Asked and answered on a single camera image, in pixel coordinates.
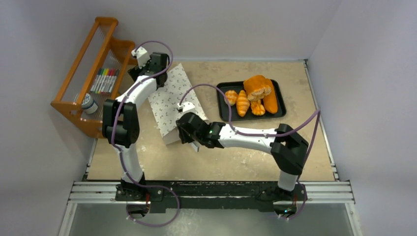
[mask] white wall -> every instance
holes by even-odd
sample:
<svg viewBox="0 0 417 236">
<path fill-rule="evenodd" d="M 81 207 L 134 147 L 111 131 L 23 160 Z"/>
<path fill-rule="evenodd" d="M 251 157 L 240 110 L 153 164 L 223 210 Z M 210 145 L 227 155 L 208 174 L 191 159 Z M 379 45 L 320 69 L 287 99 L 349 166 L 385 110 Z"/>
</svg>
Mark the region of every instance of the white wall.
<svg viewBox="0 0 417 236">
<path fill-rule="evenodd" d="M 177 59 L 305 59 L 341 0 L 89 0 L 117 34 L 162 40 Z"/>
<path fill-rule="evenodd" d="M 309 63 L 367 235 L 417 232 L 417 1 L 344 0 Z"/>
<path fill-rule="evenodd" d="M 93 18 L 74 0 L 0 0 L 0 235 L 57 235 L 92 139 L 50 102 Z"/>
</svg>

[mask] black tray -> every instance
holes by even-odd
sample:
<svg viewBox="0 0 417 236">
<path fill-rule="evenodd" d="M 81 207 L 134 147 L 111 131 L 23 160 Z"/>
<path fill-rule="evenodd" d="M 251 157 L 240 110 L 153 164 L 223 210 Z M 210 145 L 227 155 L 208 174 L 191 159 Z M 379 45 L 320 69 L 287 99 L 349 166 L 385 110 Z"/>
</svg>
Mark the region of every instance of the black tray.
<svg viewBox="0 0 417 236">
<path fill-rule="evenodd" d="M 236 105 L 232 106 L 232 121 L 235 120 L 250 120 L 250 119 L 265 119 L 265 118 L 278 118 L 283 117 L 287 113 L 285 109 L 284 100 L 282 99 L 281 91 L 279 90 L 279 86 L 277 81 L 271 80 L 272 84 L 275 88 L 276 99 L 278 101 L 278 112 L 275 114 L 271 114 L 268 111 L 265 112 L 263 116 L 256 116 L 252 114 L 252 110 L 248 109 L 244 117 L 238 115 L 238 111 L 236 109 Z M 243 81 L 238 82 L 225 82 L 219 83 L 217 87 L 222 90 L 222 92 L 227 92 L 228 90 L 234 90 L 238 94 L 241 90 L 243 90 Z M 219 115 L 223 121 L 229 121 L 229 108 L 227 107 L 226 102 L 224 101 L 223 95 L 217 91 L 217 104 L 219 107 Z"/>
</svg>

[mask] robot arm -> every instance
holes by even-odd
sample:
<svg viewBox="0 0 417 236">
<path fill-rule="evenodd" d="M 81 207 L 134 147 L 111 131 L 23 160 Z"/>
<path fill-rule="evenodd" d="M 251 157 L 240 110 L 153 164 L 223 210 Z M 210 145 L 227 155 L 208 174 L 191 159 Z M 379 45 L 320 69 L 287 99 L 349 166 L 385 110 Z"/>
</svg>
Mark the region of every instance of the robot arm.
<svg viewBox="0 0 417 236">
<path fill-rule="evenodd" d="M 248 148 L 271 154 L 281 170 L 278 188 L 291 192 L 304 167 L 308 142 L 298 133 L 286 137 L 251 137 L 237 134 L 224 122 L 205 123 L 198 115 L 187 113 L 178 121 L 181 142 L 198 141 L 208 148 Z M 282 134 L 292 130 L 289 125 L 280 124 L 277 129 L 238 128 L 249 134 Z"/>
<path fill-rule="evenodd" d="M 136 88 L 129 94 L 129 90 L 117 97 L 115 100 L 107 99 L 103 104 L 103 126 L 102 134 L 111 143 L 113 129 L 116 129 L 115 144 L 121 149 L 121 155 L 126 170 L 135 181 L 140 181 L 144 175 L 141 166 L 139 165 L 138 154 L 136 152 L 136 141 L 139 137 L 140 127 L 137 115 L 137 110 L 142 103 L 155 92 L 159 87 L 163 87 L 167 80 L 167 74 L 164 73 L 156 78 L 151 78 L 146 81 L 142 80 L 154 75 L 166 68 L 168 59 L 167 54 L 153 53 L 148 55 L 143 48 L 132 51 L 133 57 L 138 60 L 138 66 L 129 71 L 129 74 L 134 74 L 136 78 L 132 86 Z M 117 109 L 120 103 L 125 99 L 120 115 L 117 118 L 116 127 L 113 127 L 116 119 Z M 126 173 L 122 175 L 123 183 L 132 183 Z"/>
</svg>

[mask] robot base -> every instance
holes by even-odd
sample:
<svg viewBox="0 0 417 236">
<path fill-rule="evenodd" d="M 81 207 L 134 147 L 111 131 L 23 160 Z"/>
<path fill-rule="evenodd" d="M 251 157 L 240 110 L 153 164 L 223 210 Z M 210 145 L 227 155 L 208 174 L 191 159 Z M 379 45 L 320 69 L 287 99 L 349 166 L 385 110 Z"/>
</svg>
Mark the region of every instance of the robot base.
<svg viewBox="0 0 417 236">
<path fill-rule="evenodd" d="M 146 180 L 146 185 L 163 185 L 179 197 L 182 209 L 257 209 L 261 212 L 293 214 L 297 211 L 294 199 L 304 199 L 302 186 L 292 192 L 279 189 L 276 181 L 166 181 Z M 116 201 L 145 201 L 149 193 L 150 213 L 165 213 L 177 208 L 175 197 L 161 188 L 142 189 L 137 194 L 122 190 Z"/>
</svg>

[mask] orange wooden rack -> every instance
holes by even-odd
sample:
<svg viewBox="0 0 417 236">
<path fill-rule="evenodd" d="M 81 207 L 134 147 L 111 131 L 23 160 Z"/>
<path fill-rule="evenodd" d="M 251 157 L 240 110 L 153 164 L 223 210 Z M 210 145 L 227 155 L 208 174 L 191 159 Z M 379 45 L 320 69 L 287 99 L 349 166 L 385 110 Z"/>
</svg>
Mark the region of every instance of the orange wooden rack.
<svg viewBox="0 0 417 236">
<path fill-rule="evenodd" d="M 120 73 L 115 81 L 114 88 L 108 95 L 109 99 L 115 99 L 118 94 L 123 75 L 126 71 L 127 65 L 136 65 L 137 61 L 133 59 L 130 54 L 133 50 L 135 43 L 127 40 L 119 40 L 113 37 L 113 32 L 118 25 L 118 20 L 111 17 L 97 17 L 95 18 L 94 25 L 92 26 L 87 38 L 85 39 L 77 57 L 75 58 L 72 66 L 62 83 L 55 99 L 51 102 L 51 105 L 59 111 L 64 117 L 70 120 L 75 126 L 81 129 L 85 134 L 93 138 L 103 138 L 101 133 L 102 120 L 100 118 L 89 119 L 82 117 L 83 110 L 81 109 L 81 103 L 87 92 L 93 84 L 93 81 L 98 73 L 98 70 L 103 66 L 103 63 L 111 51 L 112 55 L 121 63 Z M 103 43 L 99 49 L 99 52 L 94 60 L 93 66 L 89 70 L 87 78 L 81 88 L 77 88 L 78 97 L 74 101 L 63 101 L 63 97 L 67 88 L 74 77 L 74 74 L 84 57 L 87 48 L 90 45 L 91 40 L 97 30 L 101 31 Z"/>
</svg>

